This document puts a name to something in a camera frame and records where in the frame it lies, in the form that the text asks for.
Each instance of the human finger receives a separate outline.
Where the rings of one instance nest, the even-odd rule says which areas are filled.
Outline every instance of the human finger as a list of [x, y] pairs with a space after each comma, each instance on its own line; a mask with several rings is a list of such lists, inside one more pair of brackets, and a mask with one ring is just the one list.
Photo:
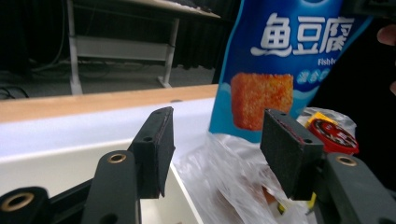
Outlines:
[[390, 84], [389, 89], [393, 92], [393, 94], [396, 95], [396, 81], [392, 82], [392, 84]]
[[396, 45], [396, 24], [387, 25], [381, 28], [376, 34], [378, 41], [385, 45]]

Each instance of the fish tofu package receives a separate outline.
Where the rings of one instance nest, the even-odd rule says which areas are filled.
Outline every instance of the fish tofu package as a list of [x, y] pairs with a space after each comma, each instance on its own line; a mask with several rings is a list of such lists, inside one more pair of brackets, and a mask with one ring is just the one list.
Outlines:
[[340, 15], [342, 4], [342, 0], [242, 0], [209, 131], [258, 143], [264, 108], [297, 119], [343, 50], [371, 21]]

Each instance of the wooden countertop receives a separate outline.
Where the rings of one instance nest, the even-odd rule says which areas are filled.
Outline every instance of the wooden countertop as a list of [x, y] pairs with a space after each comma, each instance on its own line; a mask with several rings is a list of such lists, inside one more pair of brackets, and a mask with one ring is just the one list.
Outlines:
[[126, 107], [212, 98], [216, 96], [217, 88], [218, 85], [213, 84], [145, 91], [119, 91], [6, 100], [0, 101], [0, 122], [44, 119]]

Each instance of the black curtain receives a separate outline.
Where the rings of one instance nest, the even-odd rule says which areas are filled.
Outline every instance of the black curtain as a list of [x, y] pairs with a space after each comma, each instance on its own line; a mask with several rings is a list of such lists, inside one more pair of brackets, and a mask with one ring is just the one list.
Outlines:
[[[240, 0], [194, 0], [221, 16], [224, 24], [180, 19], [173, 66], [216, 68], [222, 57]], [[69, 57], [67, 7], [59, 0], [0, 1], [0, 69], [30, 77], [31, 69]], [[104, 12], [91, 4], [75, 8], [77, 35], [167, 43], [170, 20]]]
[[[207, 21], [180, 19], [173, 66], [185, 69], [203, 66], [215, 68], [222, 62], [223, 51], [236, 19], [240, 0], [195, 0], [199, 6], [209, 7], [221, 16], [223, 24]], [[103, 12], [95, 6], [76, 8], [76, 33], [128, 40], [167, 43], [171, 32], [171, 20], [122, 16]]]
[[63, 3], [0, 1], [0, 69], [31, 77], [31, 62], [50, 63], [63, 38]]

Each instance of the clear plastic bag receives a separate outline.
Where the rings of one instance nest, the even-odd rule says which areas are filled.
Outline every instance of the clear plastic bag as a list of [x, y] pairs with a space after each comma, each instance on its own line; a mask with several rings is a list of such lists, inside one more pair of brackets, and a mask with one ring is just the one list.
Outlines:
[[355, 136], [355, 129], [357, 126], [356, 123], [347, 115], [341, 114], [334, 110], [319, 107], [307, 107], [304, 109], [300, 117], [297, 118], [297, 120], [301, 124], [305, 124], [309, 120], [309, 118], [311, 118], [311, 116], [313, 116], [317, 112], [320, 112], [329, 119], [336, 121], [340, 127], [352, 134], [352, 136]]
[[[287, 199], [259, 144], [208, 133], [175, 166], [204, 223], [308, 223], [306, 202]], [[262, 187], [284, 205], [282, 216], [268, 204]]]

